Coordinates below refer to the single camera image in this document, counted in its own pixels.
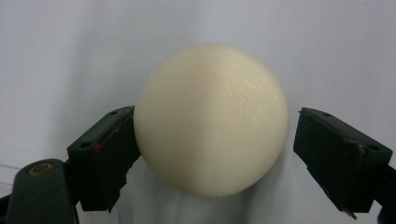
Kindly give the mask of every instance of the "ball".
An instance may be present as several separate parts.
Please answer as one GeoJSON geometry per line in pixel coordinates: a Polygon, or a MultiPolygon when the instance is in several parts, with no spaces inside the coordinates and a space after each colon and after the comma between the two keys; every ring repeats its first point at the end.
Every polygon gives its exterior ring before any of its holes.
{"type": "Polygon", "coordinates": [[[134,131],[148,166],[186,193],[219,197],[265,175],[286,136],[285,94],[257,57],[208,43],[165,58],[148,76],[134,131]]]}

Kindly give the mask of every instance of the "white ball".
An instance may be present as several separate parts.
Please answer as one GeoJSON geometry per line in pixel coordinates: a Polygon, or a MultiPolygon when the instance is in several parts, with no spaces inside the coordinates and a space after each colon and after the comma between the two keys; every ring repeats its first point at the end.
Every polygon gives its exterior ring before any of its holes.
{"type": "Polygon", "coordinates": [[[284,92],[248,52],[201,44],[165,58],[134,109],[137,144],[164,181],[193,195],[236,193],[275,163],[288,127],[284,92]]]}

